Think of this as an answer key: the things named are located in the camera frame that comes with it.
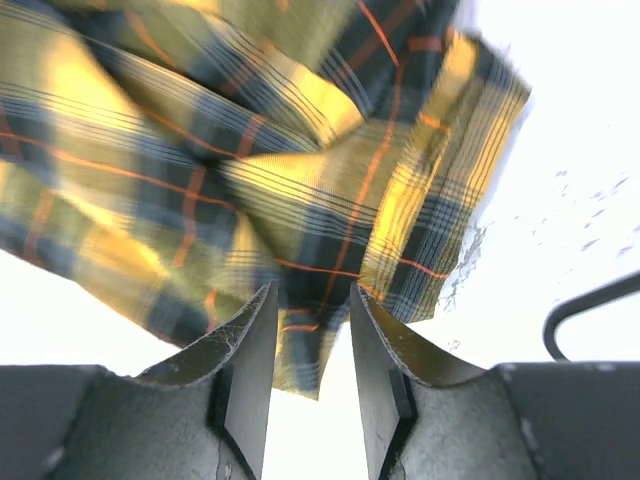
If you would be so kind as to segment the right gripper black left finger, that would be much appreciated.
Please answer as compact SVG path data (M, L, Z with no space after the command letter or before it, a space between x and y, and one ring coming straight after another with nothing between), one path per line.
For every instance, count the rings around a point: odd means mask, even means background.
M1 370L5 479L258 479L278 324L274 284L136 377L92 365Z

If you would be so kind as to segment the yellow plaid flannel shirt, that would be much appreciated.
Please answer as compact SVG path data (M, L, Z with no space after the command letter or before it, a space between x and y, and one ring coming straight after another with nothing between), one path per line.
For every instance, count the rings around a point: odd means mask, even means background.
M453 1L5 1L1 246L186 346L267 283L316 398L353 283L433 317L530 89Z

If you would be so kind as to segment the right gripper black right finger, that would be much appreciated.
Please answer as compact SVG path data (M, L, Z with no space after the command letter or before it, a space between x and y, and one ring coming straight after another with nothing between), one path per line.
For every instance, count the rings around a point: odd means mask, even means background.
M635 362L482 369L426 340L359 285L350 322L372 479L635 479Z

